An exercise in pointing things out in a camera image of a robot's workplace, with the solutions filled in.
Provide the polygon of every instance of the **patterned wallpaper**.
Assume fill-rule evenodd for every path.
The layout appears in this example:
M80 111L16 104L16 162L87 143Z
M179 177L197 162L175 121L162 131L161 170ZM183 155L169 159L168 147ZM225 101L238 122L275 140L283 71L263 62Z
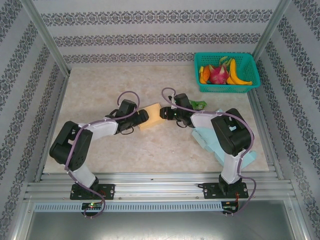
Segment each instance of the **patterned wallpaper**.
M196 52L252 53L278 2L34 1L71 67L192 64Z
M293 1L257 62L264 118L311 239L320 239L319 20L317 1Z
M0 240L39 168L64 76L18 0L0 1Z

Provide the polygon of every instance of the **banana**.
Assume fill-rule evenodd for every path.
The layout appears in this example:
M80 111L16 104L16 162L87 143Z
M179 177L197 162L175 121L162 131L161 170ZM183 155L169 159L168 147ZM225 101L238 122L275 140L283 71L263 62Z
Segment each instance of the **banana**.
M237 76L236 69L236 60L233 58L230 62L230 77L232 82L234 82L234 84L236 85L252 85L252 81L242 81L241 79L239 79Z
M205 81L205 79L204 79L203 72L204 72L204 67L202 66L202 67L200 67L200 69L199 69L199 74L200 74L199 82L200 82L201 84L207 84L206 81Z
M231 77L228 77L228 79L226 80L226 83L229 85L235 85L235 83L232 81Z

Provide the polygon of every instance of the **marble surface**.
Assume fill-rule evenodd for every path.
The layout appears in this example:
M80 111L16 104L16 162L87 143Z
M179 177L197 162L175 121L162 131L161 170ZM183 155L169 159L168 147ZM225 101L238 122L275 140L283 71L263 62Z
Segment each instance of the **marble surface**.
M74 67L53 139L67 121L88 123L109 114L124 91L135 91L141 108L155 103L168 106L161 96L164 87L186 93L190 100L206 101L207 111L238 109L255 134L252 149L257 152L257 159L244 170L269 170L247 95L200 92L191 65ZM137 102L133 94L124 97ZM86 164L94 173L220 172L222 166L214 154L202 149L191 132L189 127L166 121L144 131L136 127L130 135L106 136L91 143ZM64 167L49 156L43 172L63 173Z

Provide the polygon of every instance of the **black mounting plate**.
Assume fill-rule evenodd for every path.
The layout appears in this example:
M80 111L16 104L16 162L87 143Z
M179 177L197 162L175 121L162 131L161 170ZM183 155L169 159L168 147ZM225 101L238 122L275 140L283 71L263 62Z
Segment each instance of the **black mounting plate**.
M97 192L101 194L105 200L113 200L115 196L114 184L98 184ZM73 184L70 193L71 200L101 200L101 198L90 191L85 190L78 184Z
M244 182L240 183L237 189L229 191L227 195L224 195L220 190L218 182L198 184L198 188L203 189L204 199L235 199L236 193L239 194L239 199L247 199L249 197L247 185Z

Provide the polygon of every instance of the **yellow sponge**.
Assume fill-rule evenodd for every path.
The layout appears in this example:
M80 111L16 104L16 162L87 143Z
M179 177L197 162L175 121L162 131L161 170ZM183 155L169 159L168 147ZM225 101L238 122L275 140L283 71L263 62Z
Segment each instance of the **yellow sponge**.
M139 125L141 131L151 128L155 125L162 124L166 121L160 117L161 106L159 103L147 106L143 109L148 113L149 119Z

